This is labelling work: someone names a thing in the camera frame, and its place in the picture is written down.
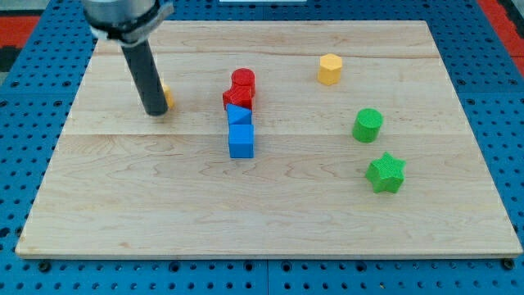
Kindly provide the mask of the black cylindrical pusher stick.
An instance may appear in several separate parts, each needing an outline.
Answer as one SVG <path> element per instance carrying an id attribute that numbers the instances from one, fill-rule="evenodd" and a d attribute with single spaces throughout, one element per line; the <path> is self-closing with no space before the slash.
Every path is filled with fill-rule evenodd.
<path id="1" fill-rule="evenodd" d="M 149 116 L 164 115 L 169 107 L 149 42 L 122 47 L 122 51 L 145 112 Z"/>

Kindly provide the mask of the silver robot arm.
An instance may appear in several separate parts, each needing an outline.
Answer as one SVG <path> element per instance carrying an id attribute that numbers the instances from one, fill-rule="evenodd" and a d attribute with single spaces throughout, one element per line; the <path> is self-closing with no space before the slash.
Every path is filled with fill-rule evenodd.
<path id="1" fill-rule="evenodd" d="M 97 39 L 118 43 L 145 112 L 162 116 L 169 104 L 149 44 L 149 35 L 174 12 L 159 0 L 82 0 L 84 16 Z"/>

